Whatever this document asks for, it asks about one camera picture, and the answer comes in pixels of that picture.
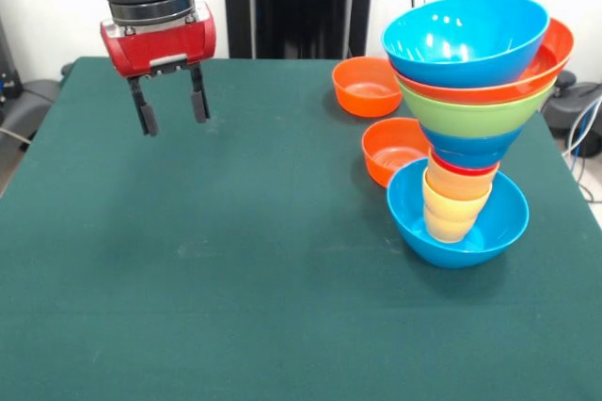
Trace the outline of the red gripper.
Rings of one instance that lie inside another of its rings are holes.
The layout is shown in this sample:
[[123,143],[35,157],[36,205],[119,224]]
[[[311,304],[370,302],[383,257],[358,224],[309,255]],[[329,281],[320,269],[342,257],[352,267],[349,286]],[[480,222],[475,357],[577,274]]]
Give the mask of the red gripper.
[[156,136],[158,125],[137,76],[191,66],[191,104],[195,120],[203,123],[211,117],[202,70],[197,64],[213,57],[216,46],[214,17],[206,3],[198,3],[193,13],[172,22],[135,26],[132,33],[127,33],[125,26],[107,19],[101,22],[101,36],[116,71],[128,78],[145,136]]

